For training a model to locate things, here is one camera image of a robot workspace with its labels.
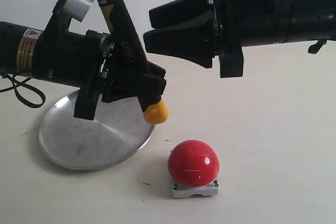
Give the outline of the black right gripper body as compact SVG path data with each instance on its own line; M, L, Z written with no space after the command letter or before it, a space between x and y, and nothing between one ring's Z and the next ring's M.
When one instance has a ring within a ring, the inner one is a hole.
M243 76L243 47L285 42L289 0L211 0L220 76Z

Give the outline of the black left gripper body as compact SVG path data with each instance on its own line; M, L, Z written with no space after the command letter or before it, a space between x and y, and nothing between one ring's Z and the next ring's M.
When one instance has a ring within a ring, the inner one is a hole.
M74 117L93 120L101 92L100 67L110 48L111 36L88 30L69 31L71 18L52 14L33 56L33 77L79 88Z

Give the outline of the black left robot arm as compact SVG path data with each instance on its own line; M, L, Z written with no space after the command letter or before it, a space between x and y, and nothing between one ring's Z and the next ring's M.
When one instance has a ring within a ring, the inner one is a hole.
M1 22L1 75L13 89L27 85L16 76L77 87L74 117L85 120L95 118L98 102L135 97L148 123L165 122L165 70L146 59L134 27L81 35L69 31L70 22L61 12L45 30Z

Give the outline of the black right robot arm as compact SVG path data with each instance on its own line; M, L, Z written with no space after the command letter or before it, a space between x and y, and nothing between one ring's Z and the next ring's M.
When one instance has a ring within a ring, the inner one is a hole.
M335 0L175 0L149 11L143 35L149 53L243 76L243 48L311 41L316 54L335 40Z

